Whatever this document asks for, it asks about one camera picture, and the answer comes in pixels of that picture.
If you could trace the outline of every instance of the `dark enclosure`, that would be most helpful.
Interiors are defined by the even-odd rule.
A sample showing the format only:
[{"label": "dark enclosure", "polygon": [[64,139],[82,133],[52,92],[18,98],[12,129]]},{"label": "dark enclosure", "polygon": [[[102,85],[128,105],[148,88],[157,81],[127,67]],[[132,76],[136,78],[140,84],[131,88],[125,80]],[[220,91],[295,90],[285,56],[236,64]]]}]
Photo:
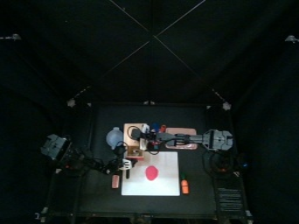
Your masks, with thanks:
[{"label": "dark enclosure", "polygon": [[299,223],[297,12],[297,0],[2,0],[0,222],[38,222],[52,182],[40,147],[65,130],[74,143],[92,138],[89,113],[112,128],[129,109],[228,103],[253,221]]}]

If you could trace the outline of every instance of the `small box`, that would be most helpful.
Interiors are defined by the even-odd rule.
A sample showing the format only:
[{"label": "small box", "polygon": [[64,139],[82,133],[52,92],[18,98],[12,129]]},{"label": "small box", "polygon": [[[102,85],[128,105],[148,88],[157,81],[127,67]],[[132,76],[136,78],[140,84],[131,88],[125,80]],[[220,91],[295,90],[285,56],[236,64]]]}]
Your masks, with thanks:
[{"label": "small box", "polygon": [[140,143],[129,137],[129,133],[135,127],[141,129],[143,123],[125,123],[124,125],[124,142],[127,144],[127,158],[144,160],[144,151],[140,150]]}]

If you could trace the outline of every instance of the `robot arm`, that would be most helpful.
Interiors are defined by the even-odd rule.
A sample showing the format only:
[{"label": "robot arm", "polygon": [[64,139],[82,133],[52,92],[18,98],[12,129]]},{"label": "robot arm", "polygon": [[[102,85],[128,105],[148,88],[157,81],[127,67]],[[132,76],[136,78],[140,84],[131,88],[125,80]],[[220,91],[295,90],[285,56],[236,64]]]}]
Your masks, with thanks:
[{"label": "robot arm", "polygon": [[232,147],[232,135],[225,130],[211,129],[203,135],[172,135],[164,132],[143,133],[139,129],[132,129],[132,137],[136,140],[140,138],[145,139],[149,143],[167,143],[169,146],[176,144],[201,144],[209,151],[227,151]]}]

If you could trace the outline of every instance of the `black cable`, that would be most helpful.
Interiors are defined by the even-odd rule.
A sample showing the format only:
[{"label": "black cable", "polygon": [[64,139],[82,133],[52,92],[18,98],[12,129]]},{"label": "black cable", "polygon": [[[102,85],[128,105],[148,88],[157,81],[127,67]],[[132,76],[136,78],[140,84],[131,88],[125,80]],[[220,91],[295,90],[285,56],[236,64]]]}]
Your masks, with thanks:
[{"label": "black cable", "polygon": [[132,128],[136,128],[136,129],[139,129],[140,130],[140,128],[137,128],[136,126],[129,126],[128,128],[127,128],[127,136],[131,138],[131,139],[133,139],[132,137],[131,137],[131,135],[129,135],[129,129],[132,129]]}]

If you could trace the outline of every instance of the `metal rod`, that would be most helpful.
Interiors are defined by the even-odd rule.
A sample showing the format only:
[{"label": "metal rod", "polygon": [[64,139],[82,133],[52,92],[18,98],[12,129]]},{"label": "metal rod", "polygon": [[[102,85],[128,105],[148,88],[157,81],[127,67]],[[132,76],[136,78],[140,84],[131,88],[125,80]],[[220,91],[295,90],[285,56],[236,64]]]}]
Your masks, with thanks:
[{"label": "metal rod", "polygon": [[155,36],[159,37],[204,2],[200,1]]},{"label": "metal rod", "polygon": [[148,30],[145,29],[145,27],[136,21],[136,19],[125,12],[125,10],[112,1],[108,0],[129,17],[131,19],[144,28],[144,30],[148,32]]},{"label": "metal rod", "polygon": [[200,77],[200,75],[193,71],[193,69],[188,66],[188,64],[183,61],[183,59],[173,53],[173,51],[171,50],[171,48],[165,45],[165,43],[156,37],[153,36],[153,38],[160,42],[160,44],[164,46],[164,48],[169,51],[169,53],[172,54],[172,56],[184,64],[184,66],[189,69],[191,73],[196,75],[196,77],[201,80],[201,83],[205,85],[205,87],[208,87],[212,91],[212,93],[221,99],[223,102],[227,102],[225,99],[220,96],[220,94],[216,92],[216,90],[207,84],[207,82],[204,81],[204,79]]},{"label": "metal rod", "polygon": [[102,79],[114,69],[116,67],[124,63],[124,61],[149,43],[149,41],[147,41],[140,47],[137,47],[137,49],[124,58],[120,60],[120,62],[108,69],[108,71],[98,77],[98,80]]}]

